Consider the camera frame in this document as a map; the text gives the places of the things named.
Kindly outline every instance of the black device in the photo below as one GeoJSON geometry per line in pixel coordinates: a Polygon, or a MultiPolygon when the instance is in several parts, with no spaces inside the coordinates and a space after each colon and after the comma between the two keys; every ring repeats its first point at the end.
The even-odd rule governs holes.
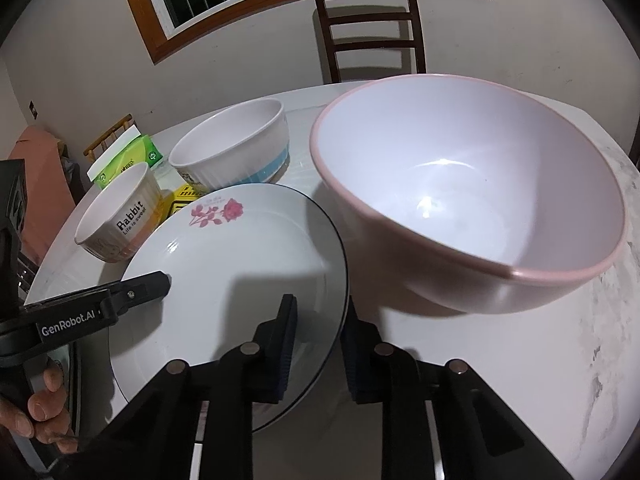
{"type": "Polygon", "coordinates": [[[415,360],[382,341],[350,302],[341,336],[349,391],[383,404],[382,480],[571,480],[558,459],[463,360],[415,360]],[[427,402],[436,428],[430,428],[427,402]]]}
{"type": "Polygon", "coordinates": [[[252,404],[277,404],[287,389],[298,320],[296,298],[282,297],[275,319],[218,361],[169,361],[75,455],[59,460],[56,480],[188,480],[203,402],[208,402],[199,478],[250,480],[252,404]]]}
{"type": "MultiPolygon", "coordinates": [[[[24,161],[0,162],[0,396],[28,413],[32,394],[24,364],[117,322],[131,307],[162,298],[170,280],[152,272],[45,301],[20,305],[18,252],[24,227],[27,192],[24,161]]],[[[58,456],[55,446],[31,439],[39,459],[49,466],[58,456]]]]}

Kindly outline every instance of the hand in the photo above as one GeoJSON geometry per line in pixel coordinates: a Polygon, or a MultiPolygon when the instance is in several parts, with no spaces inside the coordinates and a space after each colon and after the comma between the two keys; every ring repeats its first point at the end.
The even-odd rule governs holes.
{"type": "Polygon", "coordinates": [[[38,422],[34,425],[21,410],[0,397],[0,426],[27,438],[35,436],[43,444],[55,442],[62,453],[74,453],[78,450],[78,443],[73,438],[64,437],[73,437],[73,431],[69,412],[65,409],[62,370],[49,360],[42,375],[46,389],[33,394],[27,403],[29,414],[38,422]]]}

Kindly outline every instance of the white plate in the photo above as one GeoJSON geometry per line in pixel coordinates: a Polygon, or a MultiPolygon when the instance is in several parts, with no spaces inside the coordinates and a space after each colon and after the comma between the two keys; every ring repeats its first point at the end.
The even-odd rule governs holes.
{"type": "Polygon", "coordinates": [[[289,386],[279,404],[254,406],[255,430],[314,383],[346,312],[346,260],[332,222],[308,197],[275,184],[222,189],[171,216],[122,279],[154,270],[171,276],[169,294],[109,330],[111,366],[127,400],[171,359],[197,365],[251,340],[283,294],[297,297],[289,386]]]}

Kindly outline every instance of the table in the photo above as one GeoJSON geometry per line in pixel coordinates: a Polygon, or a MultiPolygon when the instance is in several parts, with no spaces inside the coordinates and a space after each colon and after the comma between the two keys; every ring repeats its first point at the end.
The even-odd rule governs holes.
{"type": "MultiPolygon", "coordinates": [[[[310,160],[308,135],[315,118],[332,99],[359,84],[300,89],[276,97],[284,103],[291,136],[290,165],[279,183],[313,197],[337,223],[348,248],[360,317],[376,322],[385,340],[410,349],[423,361],[444,364],[454,357],[468,361],[576,480],[600,479],[640,419],[640,174],[584,111],[532,96],[580,128],[612,166],[630,215],[625,250],[605,274],[528,312],[489,316],[429,306],[394,289],[380,279],[378,270],[358,260],[340,212],[310,160]]],[[[187,131],[212,114],[154,135],[156,146],[168,154],[187,131]]],[[[122,276],[126,263],[105,264],[73,242],[76,225],[96,195],[94,187],[56,237],[28,301],[122,276]]],[[[85,338],[81,352],[82,432],[92,435],[126,401],[111,376],[106,331],[85,338]]],[[[305,399],[255,435],[255,477],[378,479],[380,415],[379,406],[356,406],[350,401],[339,350],[334,351],[305,399]]],[[[637,438],[634,433],[625,452],[633,449],[637,438]]]]}

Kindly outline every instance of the bowl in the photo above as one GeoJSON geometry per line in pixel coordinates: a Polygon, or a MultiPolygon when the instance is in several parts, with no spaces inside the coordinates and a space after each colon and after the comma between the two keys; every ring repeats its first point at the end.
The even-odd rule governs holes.
{"type": "Polygon", "coordinates": [[[200,193],[268,181],[289,155],[284,106],[274,98],[240,103],[187,133],[169,163],[200,193]]]}
{"type": "Polygon", "coordinates": [[[549,303],[607,270],[624,244],[625,204],[602,154],[505,86],[371,82],[325,108],[310,151],[361,245],[449,308],[549,303]]]}
{"type": "Polygon", "coordinates": [[[100,192],[80,219],[76,244],[114,264],[132,257],[160,223],[162,194],[146,162],[134,164],[100,192]]]}

